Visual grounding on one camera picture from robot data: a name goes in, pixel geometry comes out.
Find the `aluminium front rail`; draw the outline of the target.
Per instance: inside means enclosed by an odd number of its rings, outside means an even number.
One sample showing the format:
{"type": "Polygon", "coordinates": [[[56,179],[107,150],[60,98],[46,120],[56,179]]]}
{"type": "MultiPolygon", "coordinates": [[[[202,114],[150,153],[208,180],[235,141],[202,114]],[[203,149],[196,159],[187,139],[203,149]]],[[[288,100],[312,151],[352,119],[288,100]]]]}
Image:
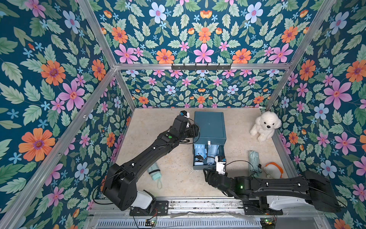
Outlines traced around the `aluminium front rail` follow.
{"type": "Polygon", "coordinates": [[[161,198],[167,215],[131,216],[102,200],[89,212],[85,229],[329,229],[324,213],[311,206],[260,213],[233,198],[161,198]]]}

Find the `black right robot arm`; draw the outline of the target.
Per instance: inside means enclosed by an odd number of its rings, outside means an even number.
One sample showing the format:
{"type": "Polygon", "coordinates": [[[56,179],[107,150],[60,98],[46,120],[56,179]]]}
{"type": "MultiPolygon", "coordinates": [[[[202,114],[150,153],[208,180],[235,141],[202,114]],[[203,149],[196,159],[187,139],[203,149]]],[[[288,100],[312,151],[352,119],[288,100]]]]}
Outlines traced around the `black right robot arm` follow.
{"type": "Polygon", "coordinates": [[[240,199],[243,202],[258,199],[259,209],[270,209],[269,203],[262,200],[269,196],[294,197],[305,200],[305,203],[316,210],[328,213],[339,213],[341,205],[329,179],[314,173],[305,172],[304,176],[286,179],[262,179],[255,177],[230,178],[216,171],[204,169],[205,181],[212,187],[226,194],[228,197],[240,199]]]}

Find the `white plush dog toy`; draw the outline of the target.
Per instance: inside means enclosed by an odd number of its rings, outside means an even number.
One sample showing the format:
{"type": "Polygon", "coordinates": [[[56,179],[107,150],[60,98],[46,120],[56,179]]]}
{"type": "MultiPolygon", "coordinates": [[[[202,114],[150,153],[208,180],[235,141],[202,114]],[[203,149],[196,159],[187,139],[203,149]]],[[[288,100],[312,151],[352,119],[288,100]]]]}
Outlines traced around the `white plush dog toy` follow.
{"type": "Polygon", "coordinates": [[[256,136],[259,142],[265,142],[272,138],[275,131],[282,125],[282,121],[276,113],[267,111],[257,117],[255,123],[250,130],[251,136],[256,136]]]}

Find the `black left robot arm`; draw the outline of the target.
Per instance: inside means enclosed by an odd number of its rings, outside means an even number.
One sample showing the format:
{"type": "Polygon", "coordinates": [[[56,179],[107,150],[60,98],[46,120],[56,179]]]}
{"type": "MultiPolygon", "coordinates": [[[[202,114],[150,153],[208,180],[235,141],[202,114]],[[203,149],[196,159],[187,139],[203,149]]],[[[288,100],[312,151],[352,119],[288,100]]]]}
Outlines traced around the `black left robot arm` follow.
{"type": "Polygon", "coordinates": [[[178,115],[172,126],[160,133],[146,150],[122,165],[113,164],[109,168],[102,193],[122,211],[129,207],[152,211],[154,197],[137,190],[139,178],[160,158],[185,144],[187,138],[199,136],[198,124],[182,114],[178,115]]]}

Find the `black wall hook rail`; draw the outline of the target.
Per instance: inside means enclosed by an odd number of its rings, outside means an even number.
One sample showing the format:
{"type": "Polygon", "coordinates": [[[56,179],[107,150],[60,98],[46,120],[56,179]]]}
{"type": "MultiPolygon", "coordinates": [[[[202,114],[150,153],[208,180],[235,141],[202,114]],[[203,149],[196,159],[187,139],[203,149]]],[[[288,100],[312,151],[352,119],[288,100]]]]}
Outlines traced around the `black wall hook rail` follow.
{"type": "Polygon", "coordinates": [[[208,70],[208,71],[219,71],[219,70],[230,70],[232,68],[231,64],[172,64],[172,70],[187,70],[187,71],[197,71],[197,70],[208,70]]]}

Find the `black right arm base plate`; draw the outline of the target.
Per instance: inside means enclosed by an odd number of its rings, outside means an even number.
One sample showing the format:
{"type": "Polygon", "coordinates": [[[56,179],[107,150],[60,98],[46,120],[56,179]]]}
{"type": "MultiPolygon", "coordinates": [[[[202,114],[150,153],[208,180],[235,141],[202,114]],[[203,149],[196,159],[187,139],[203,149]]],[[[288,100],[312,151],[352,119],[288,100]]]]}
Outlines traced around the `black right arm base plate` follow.
{"type": "Polygon", "coordinates": [[[243,208],[245,215],[247,216],[254,216],[254,215],[261,215],[261,216],[282,216],[282,210],[273,210],[269,208],[269,204],[266,199],[249,199],[249,200],[242,200],[243,208]]]}

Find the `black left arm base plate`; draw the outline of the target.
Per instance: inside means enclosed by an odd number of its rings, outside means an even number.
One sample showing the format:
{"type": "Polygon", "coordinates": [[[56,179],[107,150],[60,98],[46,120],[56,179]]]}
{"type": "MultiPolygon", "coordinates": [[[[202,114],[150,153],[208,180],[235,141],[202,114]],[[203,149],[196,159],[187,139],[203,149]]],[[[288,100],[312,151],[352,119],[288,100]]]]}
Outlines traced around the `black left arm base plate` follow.
{"type": "Polygon", "coordinates": [[[131,207],[130,216],[166,216],[168,215],[169,201],[156,200],[147,209],[131,207]]]}

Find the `teal drawer cabinet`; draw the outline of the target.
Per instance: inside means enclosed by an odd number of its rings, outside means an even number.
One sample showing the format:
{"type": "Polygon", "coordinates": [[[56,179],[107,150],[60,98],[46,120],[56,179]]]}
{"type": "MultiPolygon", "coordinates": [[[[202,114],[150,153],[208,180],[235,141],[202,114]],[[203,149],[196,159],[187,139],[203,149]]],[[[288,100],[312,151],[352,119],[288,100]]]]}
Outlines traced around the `teal drawer cabinet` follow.
{"type": "MultiPolygon", "coordinates": [[[[203,144],[206,147],[208,145],[219,145],[218,156],[225,157],[224,146],[226,143],[226,127],[223,112],[204,112],[196,111],[194,113],[194,123],[199,126],[199,137],[193,139],[193,163],[194,163],[194,144],[203,144]]],[[[204,165],[195,166],[194,170],[203,169],[216,169],[216,163],[214,165],[207,165],[206,160],[204,165]]]]}

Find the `light blue umbrella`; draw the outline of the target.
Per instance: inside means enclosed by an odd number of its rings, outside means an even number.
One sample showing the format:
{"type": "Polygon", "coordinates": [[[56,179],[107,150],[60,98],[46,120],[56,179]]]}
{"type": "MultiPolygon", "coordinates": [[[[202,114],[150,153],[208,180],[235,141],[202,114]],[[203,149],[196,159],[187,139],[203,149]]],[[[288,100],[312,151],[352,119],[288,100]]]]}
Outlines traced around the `light blue umbrella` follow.
{"type": "Polygon", "coordinates": [[[219,154],[219,145],[208,145],[207,147],[207,165],[214,165],[216,163],[215,158],[219,154]]]}
{"type": "Polygon", "coordinates": [[[204,161],[207,157],[207,150],[203,144],[194,144],[194,165],[204,165],[204,161]]]}

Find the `mint green umbrella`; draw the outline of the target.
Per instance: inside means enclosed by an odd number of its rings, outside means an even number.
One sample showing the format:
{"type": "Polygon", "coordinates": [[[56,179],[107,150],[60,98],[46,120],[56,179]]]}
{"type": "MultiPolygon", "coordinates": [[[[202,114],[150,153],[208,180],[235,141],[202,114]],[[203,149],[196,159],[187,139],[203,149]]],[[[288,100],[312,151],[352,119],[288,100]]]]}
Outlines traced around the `mint green umbrella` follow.
{"type": "Polygon", "coordinates": [[[249,151],[249,171],[250,175],[259,178],[262,175],[262,169],[259,159],[259,153],[256,151],[249,151]]]}
{"type": "Polygon", "coordinates": [[[162,189],[162,174],[157,163],[154,163],[151,167],[149,167],[147,172],[151,176],[152,180],[157,182],[158,189],[162,189]]]}

